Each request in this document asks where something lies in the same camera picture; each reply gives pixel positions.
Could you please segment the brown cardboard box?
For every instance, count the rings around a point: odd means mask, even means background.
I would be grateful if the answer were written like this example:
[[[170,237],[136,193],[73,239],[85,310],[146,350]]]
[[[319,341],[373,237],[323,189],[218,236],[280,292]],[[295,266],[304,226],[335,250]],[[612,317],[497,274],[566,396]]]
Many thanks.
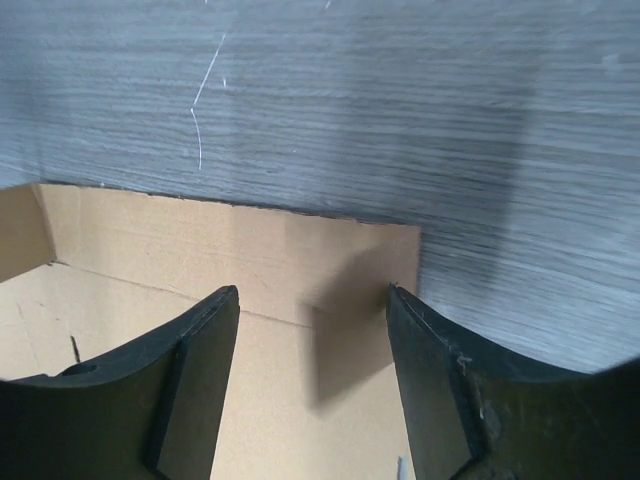
[[[393,479],[409,452],[386,288],[415,226],[68,185],[1,192],[1,375],[55,375],[216,289],[240,320],[215,479]]]

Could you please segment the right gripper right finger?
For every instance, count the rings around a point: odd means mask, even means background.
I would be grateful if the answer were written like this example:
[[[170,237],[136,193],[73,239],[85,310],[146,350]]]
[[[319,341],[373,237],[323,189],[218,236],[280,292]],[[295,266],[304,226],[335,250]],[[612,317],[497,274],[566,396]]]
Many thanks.
[[[635,479],[639,363],[550,365],[391,286],[386,319],[419,479]]]

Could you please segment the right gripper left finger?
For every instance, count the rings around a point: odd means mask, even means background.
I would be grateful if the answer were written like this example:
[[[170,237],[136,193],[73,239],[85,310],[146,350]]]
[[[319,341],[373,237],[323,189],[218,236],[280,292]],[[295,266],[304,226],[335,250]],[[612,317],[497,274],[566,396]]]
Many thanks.
[[[209,478],[239,313],[225,286],[56,376],[2,382],[2,478]]]

